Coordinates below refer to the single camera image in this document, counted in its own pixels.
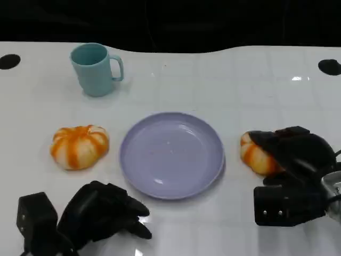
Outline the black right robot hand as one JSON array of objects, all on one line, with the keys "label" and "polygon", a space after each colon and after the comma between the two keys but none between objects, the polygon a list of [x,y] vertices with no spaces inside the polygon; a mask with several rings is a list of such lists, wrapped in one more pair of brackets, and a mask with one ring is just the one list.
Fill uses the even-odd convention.
[{"label": "black right robot hand", "polygon": [[319,185],[338,170],[336,153],[326,140],[301,126],[276,131],[250,131],[250,138],[282,169],[263,179],[265,186]]}]

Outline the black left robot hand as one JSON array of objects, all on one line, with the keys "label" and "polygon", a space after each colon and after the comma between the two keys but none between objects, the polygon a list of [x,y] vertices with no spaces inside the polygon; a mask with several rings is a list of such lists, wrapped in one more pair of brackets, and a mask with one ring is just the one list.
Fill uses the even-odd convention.
[{"label": "black left robot hand", "polygon": [[82,186],[68,203],[57,230],[76,250],[121,231],[152,239],[151,231],[139,222],[140,217],[149,215],[149,209],[126,190],[111,183],[92,181]]}]

